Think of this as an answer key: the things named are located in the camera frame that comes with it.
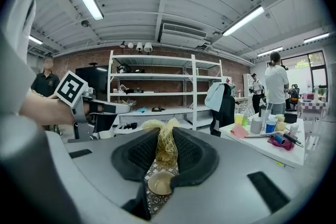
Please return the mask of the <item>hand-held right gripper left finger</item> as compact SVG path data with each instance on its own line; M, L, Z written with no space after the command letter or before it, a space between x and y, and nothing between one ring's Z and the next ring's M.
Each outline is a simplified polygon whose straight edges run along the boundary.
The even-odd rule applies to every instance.
M139 183L135 198L122 208L143 220L150 220L146 198L145 176L155 159L158 143L158 127L141 130L140 136L118 146L111 155L113 167L124 180Z

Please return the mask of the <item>grey mug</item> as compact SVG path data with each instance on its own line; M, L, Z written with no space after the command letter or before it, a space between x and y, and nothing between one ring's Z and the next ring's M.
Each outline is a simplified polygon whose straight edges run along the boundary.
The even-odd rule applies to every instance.
M252 118L251 124L250 124L250 132L253 134L260 134L262 131L262 119L260 117Z

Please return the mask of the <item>pink checkered cloth table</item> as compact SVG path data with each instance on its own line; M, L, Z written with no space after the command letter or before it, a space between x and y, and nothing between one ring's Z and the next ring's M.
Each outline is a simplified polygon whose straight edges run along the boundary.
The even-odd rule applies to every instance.
M298 115L301 118L307 117L307 114L313 114L318 119L322 119L325 116L328 108L327 102L320 100L314 101L309 99L298 100Z

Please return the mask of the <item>white bucket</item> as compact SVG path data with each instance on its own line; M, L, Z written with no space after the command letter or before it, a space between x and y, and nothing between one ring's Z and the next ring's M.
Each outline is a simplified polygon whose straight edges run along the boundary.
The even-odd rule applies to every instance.
M100 139L109 139L115 137L114 131L107 130L107 131L101 131L99 132Z

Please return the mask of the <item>light blue jacket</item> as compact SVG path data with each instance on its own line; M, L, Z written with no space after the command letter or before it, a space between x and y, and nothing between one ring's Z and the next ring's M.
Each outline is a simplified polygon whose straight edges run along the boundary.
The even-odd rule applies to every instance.
M213 111L219 112L222 104L225 83L214 82L207 91L205 105Z

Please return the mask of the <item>cardboard box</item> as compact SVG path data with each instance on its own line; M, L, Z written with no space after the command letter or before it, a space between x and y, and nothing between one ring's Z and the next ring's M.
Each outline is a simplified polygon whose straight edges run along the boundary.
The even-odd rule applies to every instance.
M128 100L116 100L115 103L125 104L125 105L129 105L129 106L134 106L134 105L136 105L137 100L131 100L131 99L128 99Z

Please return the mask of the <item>narrow white shelving unit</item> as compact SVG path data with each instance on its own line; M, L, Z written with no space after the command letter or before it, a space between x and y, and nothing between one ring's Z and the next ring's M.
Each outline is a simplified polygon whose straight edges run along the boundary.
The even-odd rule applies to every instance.
M193 110L193 116L192 116L192 130L197 130L198 123L197 123L197 113L198 113L198 95L203 95L206 93L201 93L198 91L197 88L197 82L198 80L202 81L208 81L214 82L215 80L222 81L223 76L223 69L222 69L222 61L219 60L218 62L211 62L211 61L205 61L205 60L197 60L194 54L191 54L191 63L192 63L192 94L193 94L193 103L192 103L192 110ZM199 75L199 66L206 67L206 70L208 71L207 76ZM219 72L216 76L210 76L209 71L213 69L214 67L219 67Z

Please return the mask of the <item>blue lint roller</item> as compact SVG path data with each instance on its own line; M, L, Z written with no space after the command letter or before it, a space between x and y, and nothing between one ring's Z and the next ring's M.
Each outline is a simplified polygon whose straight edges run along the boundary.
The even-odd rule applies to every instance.
M289 135L288 133L276 132L274 134L274 138L280 145L284 145L285 139L287 139L288 141L290 141L291 143L294 143L297 146L304 147L304 145L301 142L299 142L296 138Z

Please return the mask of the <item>person's left forearm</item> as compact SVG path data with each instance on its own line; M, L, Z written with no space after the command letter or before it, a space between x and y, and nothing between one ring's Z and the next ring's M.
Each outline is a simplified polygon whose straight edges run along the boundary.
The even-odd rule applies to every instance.
M70 107L60 100L38 96L28 91L19 110L19 115L34 120L39 125L73 125Z

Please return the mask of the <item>pink cloth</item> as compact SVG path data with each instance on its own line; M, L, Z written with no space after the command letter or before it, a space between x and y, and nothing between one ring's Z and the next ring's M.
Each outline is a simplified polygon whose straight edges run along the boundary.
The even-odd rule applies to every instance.
M249 135L248 131L240 124L235 124L230 133L240 139L244 139Z

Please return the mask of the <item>white table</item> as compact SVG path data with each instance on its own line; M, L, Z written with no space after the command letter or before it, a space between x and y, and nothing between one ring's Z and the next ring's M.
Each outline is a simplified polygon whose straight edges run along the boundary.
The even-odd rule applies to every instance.
M261 131L260 134L253 134L250 132L250 124L252 118L259 117L258 114L255 114L253 116L249 117L248 124L244 127L249 135L261 135L266 134L264 130ZM299 142L301 142L304 145L305 142L305 128L304 123L302 119L297 119L297 122L299 124L299 129L296 135L293 135L294 138L296 138ZM283 148L275 147L267 142L269 137L263 137L263 138L244 138L240 139L230 133L231 129L234 127L234 124L227 125L225 127L221 127L220 130L220 136L222 138L232 140L235 142L238 142L240 144L247 145L251 147L252 149L262 153L263 155L273 159L276 161L280 166L283 167L291 167L291 168L300 168L304 165L305 161L305 148L295 145L294 148L290 151L287 151Z

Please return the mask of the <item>white ceiling air conditioner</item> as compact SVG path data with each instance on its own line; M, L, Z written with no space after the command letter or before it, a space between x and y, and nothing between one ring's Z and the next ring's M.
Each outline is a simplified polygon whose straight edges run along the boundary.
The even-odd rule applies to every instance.
M158 41L161 44L180 46L187 48L196 48L209 44L206 40L207 33L198 29L163 23L159 32Z

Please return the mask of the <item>person's white shirt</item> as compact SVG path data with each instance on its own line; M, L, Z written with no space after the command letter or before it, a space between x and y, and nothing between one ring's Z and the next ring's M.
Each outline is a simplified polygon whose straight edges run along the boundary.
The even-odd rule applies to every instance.
M0 11L0 114L18 113L36 75L27 65L35 0L6 0Z

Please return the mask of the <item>magenta cloth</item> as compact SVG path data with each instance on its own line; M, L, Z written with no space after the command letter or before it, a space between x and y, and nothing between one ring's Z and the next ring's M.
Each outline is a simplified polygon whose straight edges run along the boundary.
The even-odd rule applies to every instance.
M294 148L294 143L291 143L290 141L288 141L287 139L285 139L285 144L284 145L280 145L274 137L270 137L267 142L275 147L278 147L278 148L283 148L287 151L290 151Z

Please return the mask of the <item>wide white shelving unit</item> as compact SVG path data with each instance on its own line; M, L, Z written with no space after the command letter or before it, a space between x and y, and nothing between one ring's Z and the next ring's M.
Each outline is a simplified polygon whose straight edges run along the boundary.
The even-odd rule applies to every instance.
M129 66L140 66L140 67L172 67L181 68L182 74L172 74L172 73L113 73L112 65L114 62L119 64L128 64ZM133 80L133 81L183 81L183 91L182 92L157 92L153 94L136 94L136 93L119 93L111 89L111 83L113 80L120 82L121 80ZM108 80L107 80L107 101L111 101L112 97L155 97L155 96L187 96L191 95L193 90L192 86L192 63L190 58L181 57L168 57L168 56L151 56L151 55L115 55L113 51L110 52L109 65L108 65ZM135 121L136 116L162 116L162 115L184 115L184 119L181 121L181 126L186 129L192 129L192 122L187 123L186 115L193 115L192 108L186 106L186 101L181 108L168 108L162 112L152 112L148 109L145 113L139 112L128 112L124 114L119 114L113 126L115 130L119 130L122 125L126 124L126 117L130 117L130 122Z

